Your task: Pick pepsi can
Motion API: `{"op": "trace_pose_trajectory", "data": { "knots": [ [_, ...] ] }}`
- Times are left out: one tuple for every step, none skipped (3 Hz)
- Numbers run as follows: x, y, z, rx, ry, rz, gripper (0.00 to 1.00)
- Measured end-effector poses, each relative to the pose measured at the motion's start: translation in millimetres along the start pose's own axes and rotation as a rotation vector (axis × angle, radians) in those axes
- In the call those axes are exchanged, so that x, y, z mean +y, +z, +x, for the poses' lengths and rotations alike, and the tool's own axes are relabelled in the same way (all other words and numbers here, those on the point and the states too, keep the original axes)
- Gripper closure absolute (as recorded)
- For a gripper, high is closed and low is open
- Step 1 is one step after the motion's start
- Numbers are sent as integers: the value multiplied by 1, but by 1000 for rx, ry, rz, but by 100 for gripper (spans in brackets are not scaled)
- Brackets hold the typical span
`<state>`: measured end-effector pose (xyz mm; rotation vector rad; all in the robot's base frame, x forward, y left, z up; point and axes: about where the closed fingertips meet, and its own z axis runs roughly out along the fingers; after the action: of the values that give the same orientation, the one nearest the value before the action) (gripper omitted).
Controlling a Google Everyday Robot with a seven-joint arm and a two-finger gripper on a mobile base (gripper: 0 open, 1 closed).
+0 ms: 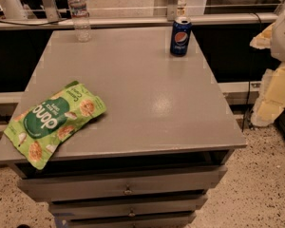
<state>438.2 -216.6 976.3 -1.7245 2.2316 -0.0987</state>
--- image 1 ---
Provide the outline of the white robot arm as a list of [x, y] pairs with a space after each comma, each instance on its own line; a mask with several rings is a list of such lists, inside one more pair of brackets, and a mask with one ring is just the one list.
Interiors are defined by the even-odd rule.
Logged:
[[285, 62], [285, 10], [282, 11], [272, 28], [271, 55]]

